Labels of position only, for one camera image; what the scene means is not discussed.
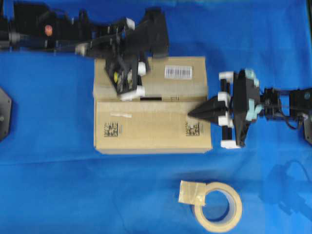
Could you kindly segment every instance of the box flap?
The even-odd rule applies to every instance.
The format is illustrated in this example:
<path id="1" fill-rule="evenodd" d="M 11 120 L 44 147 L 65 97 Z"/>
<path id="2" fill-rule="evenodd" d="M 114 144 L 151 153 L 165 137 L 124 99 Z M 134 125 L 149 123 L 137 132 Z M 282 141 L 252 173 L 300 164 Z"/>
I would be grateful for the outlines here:
<path id="1" fill-rule="evenodd" d="M 142 78 L 147 98 L 157 97 L 165 101 L 206 100 L 208 87 L 205 57 L 148 60 L 151 70 Z M 105 60 L 96 59 L 94 97 L 100 101 L 119 101 L 104 68 Z"/>
<path id="2" fill-rule="evenodd" d="M 183 149 L 204 152 L 211 145 L 210 124 L 187 116 L 198 102 L 97 102 L 96 149 Z"/>

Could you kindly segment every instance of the black mount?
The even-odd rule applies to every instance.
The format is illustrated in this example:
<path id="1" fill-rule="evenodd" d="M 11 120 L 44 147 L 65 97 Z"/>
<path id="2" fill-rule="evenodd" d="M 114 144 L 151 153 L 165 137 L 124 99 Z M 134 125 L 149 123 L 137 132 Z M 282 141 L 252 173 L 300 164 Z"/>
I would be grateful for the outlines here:
<path id="1" fill-rule="evenodd" d="M 291 129 L 304 126 L 305 139 L 312 144 L 312 88 L 304 90 L 265 89 L 260 95 L 259 81 L 253 70 L 241 70 L 239 73 L 219 74 L 221 92 L 191 112 L 189 116 L 204 119 L 222 126 L 221 146 L 241 148 L 251 123 L 257 116 L 267 120 L 283 120 Z M 233 97 L 230 96 L 230 84 L 233 83 Z M 289 97 L 289 116 L 282 111 L 281 96 Z M 232 140 L 232 128 L 235 128 L 235 141 Z"/>
<path id="2" fill-rule="evenodd" d="M 0 88 L 0 141 L 9 134 L 11 105 L 12 100 Z"/>

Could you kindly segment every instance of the blue tablecloth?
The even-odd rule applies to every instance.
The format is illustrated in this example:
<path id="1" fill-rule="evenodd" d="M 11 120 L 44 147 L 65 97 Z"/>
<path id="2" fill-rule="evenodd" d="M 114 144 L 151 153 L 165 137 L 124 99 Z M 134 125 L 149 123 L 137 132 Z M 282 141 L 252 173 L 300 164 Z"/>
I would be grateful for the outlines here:
<path id="1" fill-rule="evenodd" d="M 220 71 L 245 67 L 261 89 L 312 86 L 304 0 L 46 2 L 103 22 L 138 23 L 146 7 L 161 6 L 170 56 L 206 56 L 210 96 Z M 12 1 L 5 14 L 13 16 Z M 181 179 L 237 190 L 243 215 L 230 233 L 312 232 L 312 148 L 302 130 L 259 119 L 240 150 L 221 149 L 213 126 L 206 154 L 106 156 L 93 148 L 92 59 L 5 52 L 0 71 L 13 100 L 11 133 L 0 143 L 0 233 L 204 234 L 177 202 Z M 211 200 L 218 210 L 220 199 Z"/>

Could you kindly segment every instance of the masking tape roll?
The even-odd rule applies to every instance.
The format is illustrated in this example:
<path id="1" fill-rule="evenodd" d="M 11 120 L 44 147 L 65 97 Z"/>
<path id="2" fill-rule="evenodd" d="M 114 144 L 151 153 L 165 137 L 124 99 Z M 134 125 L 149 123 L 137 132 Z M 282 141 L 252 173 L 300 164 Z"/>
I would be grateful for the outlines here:
<path id="1" fill-rule="evenodd" d="M 223 193 L 229 203 L 227 215 L 217 222 L 211 222 L 206 219 L 202 207 L 205 205 L 207 194 L 219 191 Z M 223 233 L 234 228 L 242 216 L 243 206 L 238 193 L 229 185 L 213 182 L 209 184 L 181 181 L 179 202 L 193 205 L 193 213 L 207 231 L 214 233 Z"/>

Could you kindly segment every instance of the barcode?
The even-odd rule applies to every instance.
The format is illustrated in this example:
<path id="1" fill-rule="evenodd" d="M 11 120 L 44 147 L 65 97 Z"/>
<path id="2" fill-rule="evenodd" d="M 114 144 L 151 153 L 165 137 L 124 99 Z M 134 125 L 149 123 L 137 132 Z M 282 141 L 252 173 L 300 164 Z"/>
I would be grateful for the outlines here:
<path id="1" fill-rule="evenodd" d="M 166 79 L 192 79 L 191 66 L 166 66 Z"/>

